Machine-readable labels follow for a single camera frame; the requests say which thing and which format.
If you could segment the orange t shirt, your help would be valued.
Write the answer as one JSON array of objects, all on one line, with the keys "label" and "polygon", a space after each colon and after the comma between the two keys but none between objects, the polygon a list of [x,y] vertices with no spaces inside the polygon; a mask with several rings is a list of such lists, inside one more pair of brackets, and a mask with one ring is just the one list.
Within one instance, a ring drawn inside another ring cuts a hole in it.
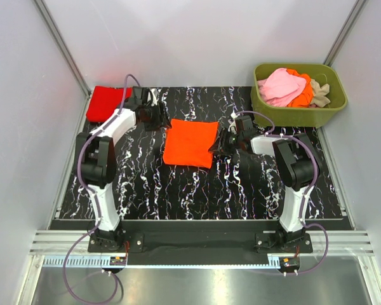
[{"label": "orange t shirt", "polygon": [[209,152],[218,131],[218,122],[171,120],[166,131],[163,161],[166,165],[210,169],[213,153]]},{"label": "orange t shirt", "polygon": [[308,74],[300,74],[294,69],[287,69],[286,71],[293,76],[297,76],[299,78],[305,79],[305,86],[301,94],[295,97],[288,104],[288,107],[308,108],[314,97],[312,85],[311,85],[311,80],[312,80],[311,77]]}]

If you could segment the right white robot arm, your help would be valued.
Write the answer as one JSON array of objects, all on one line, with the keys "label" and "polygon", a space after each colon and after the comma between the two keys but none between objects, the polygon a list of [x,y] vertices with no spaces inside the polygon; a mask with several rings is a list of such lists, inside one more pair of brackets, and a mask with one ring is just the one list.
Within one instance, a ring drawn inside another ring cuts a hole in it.
[{"label": "right white robot arm", "polygon": [[278,248],[289,252],[304,241],[312,224],[305,221],[310,194],[322,171],[308,136],[259,133],[249,116],[234,118],[228,128],[219,131],[209,148],[214,155],[232,156],[238,149],[250,154],[275,157],[277,170],[285,188],[284,205],[274,233],[257,241],[258,249]]}]

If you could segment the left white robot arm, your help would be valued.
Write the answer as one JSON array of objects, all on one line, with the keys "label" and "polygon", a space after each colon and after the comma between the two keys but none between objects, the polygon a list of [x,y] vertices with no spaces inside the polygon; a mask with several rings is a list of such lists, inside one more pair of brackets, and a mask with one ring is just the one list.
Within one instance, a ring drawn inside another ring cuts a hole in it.
[{"label": "left white robot arm", "polygon": [[88,192],[95,213],[91,242],[112,252],[124,245],[121,218],[112,191],[117,174],[115,145],[139,123],[150,132],[171,127],[164,104],[157,101],[155,89],[134,86],[131,96],[110,118],[92,132],[81,132],[76,137],[76,175]]}]

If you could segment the folded red t shirt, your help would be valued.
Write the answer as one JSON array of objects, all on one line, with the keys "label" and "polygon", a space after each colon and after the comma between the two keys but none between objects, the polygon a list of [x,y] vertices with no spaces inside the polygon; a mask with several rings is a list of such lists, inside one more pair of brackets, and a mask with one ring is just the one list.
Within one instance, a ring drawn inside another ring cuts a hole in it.
[{"label": "folded red t shirt", "polygon": [[126,97],[131,97],[132,88],[124,90],[123,88],[96,86],[86,111],[86,119],[90,123],[107,121],[115,109],[120,106],[124,92],[126,92]]}]

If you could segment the pink t shirt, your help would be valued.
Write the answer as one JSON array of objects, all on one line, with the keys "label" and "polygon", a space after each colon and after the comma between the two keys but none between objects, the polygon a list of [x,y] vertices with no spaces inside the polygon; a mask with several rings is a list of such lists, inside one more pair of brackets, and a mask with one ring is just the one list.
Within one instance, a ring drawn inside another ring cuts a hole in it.
[{"label": "pink t shirt", "polygon": [[287,107],[306,84],[305,78],[290,74],[286,68],[278,68],[268,78],[257,81],[262,100],[274,107]]}]

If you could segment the olive green plastic bin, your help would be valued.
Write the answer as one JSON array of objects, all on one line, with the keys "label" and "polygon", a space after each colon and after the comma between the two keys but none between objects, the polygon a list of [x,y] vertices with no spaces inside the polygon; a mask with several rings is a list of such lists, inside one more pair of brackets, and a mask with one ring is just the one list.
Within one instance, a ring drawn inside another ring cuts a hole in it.
[{"label": "olive green plastic bin", "polygon": [[258,85],[251,87],[251,107],[254,111],[267,116],[276,126],[301,126],[320,128],[347,105],[347,95],[338,74],[331,67],[323,64],[308,63],[263,63],[255,67],[255,81],[268,78],[277,68],[291,68],[301,74],[307,74],[319,84],[328,84],[330,103],[325,107],[273,107],[261,98]]}]

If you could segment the orange t shirt in bin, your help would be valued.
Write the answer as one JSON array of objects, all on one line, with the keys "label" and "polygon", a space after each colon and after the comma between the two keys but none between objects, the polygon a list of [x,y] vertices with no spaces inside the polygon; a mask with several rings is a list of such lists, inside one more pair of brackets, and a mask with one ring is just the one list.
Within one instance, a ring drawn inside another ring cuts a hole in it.
[{"label": "orange t shirt in bin", "polygon": [[297,76],[299,78],[305,79],[305,86],[301,94],[295,97],[288,104],[288,107],[308,108],[314,97],[312,85],[311,85],[311,80],[312,80],[311,77],[308,74],[300,74],[294,69],[287,69],[286,71],[293,76]]}]

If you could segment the beige t shirt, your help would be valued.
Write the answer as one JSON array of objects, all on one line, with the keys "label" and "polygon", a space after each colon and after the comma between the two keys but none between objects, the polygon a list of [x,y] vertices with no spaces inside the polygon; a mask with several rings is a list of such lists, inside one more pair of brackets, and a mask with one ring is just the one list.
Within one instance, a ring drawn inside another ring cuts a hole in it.
[{"label": "beige t shirt", "polygon": [[330,85],[328,83],[320,85],[315,79],[311,79],[313,98],[309,107],[324,108],[330,104],[330,99],[327,95],[330,92]]}]

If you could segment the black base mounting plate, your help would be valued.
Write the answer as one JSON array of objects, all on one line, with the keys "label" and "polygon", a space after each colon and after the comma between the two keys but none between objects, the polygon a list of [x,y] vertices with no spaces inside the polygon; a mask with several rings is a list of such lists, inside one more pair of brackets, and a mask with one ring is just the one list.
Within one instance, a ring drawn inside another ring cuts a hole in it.
[{"label": "black base mounting plate", "polygon": [[305,231],[283,236],[276,220],[122,220],[113,231],[96,230],[88,250],[119,252],[129,266],[225,267],[268,263],[267,255],[311,254]]}]

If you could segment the aluminium rail frame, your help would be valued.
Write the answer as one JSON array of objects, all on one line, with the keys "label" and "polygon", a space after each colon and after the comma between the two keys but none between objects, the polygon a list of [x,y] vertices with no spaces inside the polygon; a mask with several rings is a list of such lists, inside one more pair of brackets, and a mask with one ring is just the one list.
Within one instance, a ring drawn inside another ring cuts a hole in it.
[{"label": "aluminium rail frame", "polygon": [[42,255],[43,264],[46,267],[70,268],[137,268],[137,269],[279,269],[282,258],[299,259],[310,258],[316,262],[320,261],[323,255],[329,257],[362,257],[372,256],[373,249],[369,237],[364,231],[330,231],[324,234],[321,231],[308,232],[313,252],[311,254],[295,255],[267,255],[268,263],[259,265],[235,265],[225,267],[205,266],[198,268],[173,267],[162,268],[161,266],[129,266],[128,256],[121,252],[94,253],[88,250],[89,237],[82,231],[38,231],[34,237],[30,254]]}]

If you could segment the left aluminium corner post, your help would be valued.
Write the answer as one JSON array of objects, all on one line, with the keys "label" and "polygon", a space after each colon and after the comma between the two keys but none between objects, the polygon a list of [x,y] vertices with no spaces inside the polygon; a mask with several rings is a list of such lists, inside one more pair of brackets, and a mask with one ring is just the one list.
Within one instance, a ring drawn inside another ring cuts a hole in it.
[{"label": "left aluminium corner post", "polygon": [[55,19],[53,18],[47,4],[43,0],[32,0],[32,3],[36,7],[39,15],[43,19],[43,22],[46,26],[46,28],[49,30],[50,35],[52,36],[58,50],[60,51],[63,59],[65,60],[65,63],[69,67],[72,75],[74,76],[74,79],[76,80],[77,84],[79,85],[82,93],[86,98],[90,96],[91,89],[88,86],[87,82],[85,81],[83,75],[81,74],[76,61],[74,60],[68,46],[66,45],[64,38],[62,37],[62,34],[55,22]]}]

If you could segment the aluminium corner post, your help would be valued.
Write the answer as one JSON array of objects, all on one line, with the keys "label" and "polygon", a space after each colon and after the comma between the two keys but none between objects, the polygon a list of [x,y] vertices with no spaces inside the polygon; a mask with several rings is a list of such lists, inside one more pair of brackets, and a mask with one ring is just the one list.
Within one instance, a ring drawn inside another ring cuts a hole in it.
[{"label": "aluminium corner post", "polygon": [[349,34],[351,33],[367,4],[368,0],[355,1],[323,62],[324,65],[329,67],[333,65],[346,40],[348,39]]},{"label": "aluminium corner post", "polygon": [[76,80],[77,84],[79,85],[82,93],[86,98],[90,96],[91,89],[88,86],[87,82],[85,81],[83,75],[81,74],[76,61],[74,60],[68,46],[66,45],[64,38],[62,37],[62,34],[55,22],[55,19],[53,18],[47,4],[43,0],[32,0],[32,3],[36,7],[39,15],[43,19],[43,22],[46,26],[46,28],[49,30],[50,35],[52,36],[58,50],[60,51],[63,59],[65,60],[65,63],[69,67],[72,75],[74,76],[74,79]]}]

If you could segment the right aluminium corner post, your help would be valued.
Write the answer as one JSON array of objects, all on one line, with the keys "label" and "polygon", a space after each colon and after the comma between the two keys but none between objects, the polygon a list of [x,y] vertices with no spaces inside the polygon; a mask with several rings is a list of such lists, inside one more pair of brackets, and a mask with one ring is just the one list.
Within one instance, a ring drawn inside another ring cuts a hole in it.
[{"label": "right aluminium corner post", "polygon": [[349,34],[351,33],[367,4],[368,0],[355,1],[323,62],[324,65],[329,67],[333,65],[346,40],[348,39]]}]

